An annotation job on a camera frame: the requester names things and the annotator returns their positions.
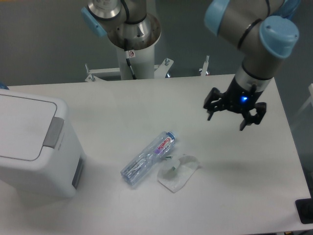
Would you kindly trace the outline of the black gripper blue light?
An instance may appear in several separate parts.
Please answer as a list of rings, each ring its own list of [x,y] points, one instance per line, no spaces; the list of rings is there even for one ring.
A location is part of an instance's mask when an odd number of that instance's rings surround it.
[[[264,88],[259,86],[264,85],[262,80],[248,77],[243,77],[243,81],[237,78],[237,75],[232,79],[227,91],[221,93],[219,89],[213,87],[210,93],[204,100],[203,108],[207,110],[208,118],[211,120],[213,114],[217,111],[225,109],[242,114],[244,120],[240,124],[240,131],[243,131],[246,126],[251,124],[259,125],[266,114],[266,103],[257,102],[262,95]],[[252,115],[250,111],[256,110],[256,114]]]

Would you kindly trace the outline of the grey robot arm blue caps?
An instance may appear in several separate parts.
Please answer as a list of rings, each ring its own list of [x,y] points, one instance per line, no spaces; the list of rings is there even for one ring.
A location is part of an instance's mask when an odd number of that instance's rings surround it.
[[[283,14],[291,0],[214,0],[204,25],[244,53],[245,58],[226,92],[213,88],[203,107],[211,117],[228,110],[243,116],[241,129],[260,124],[267,105],[259,97],[288,58],[299,30]],[[90,0],[81,10],[97,36],[107,36],[118,54],[123,80],[156,78],[154,46],[161,29],[144,0]]]

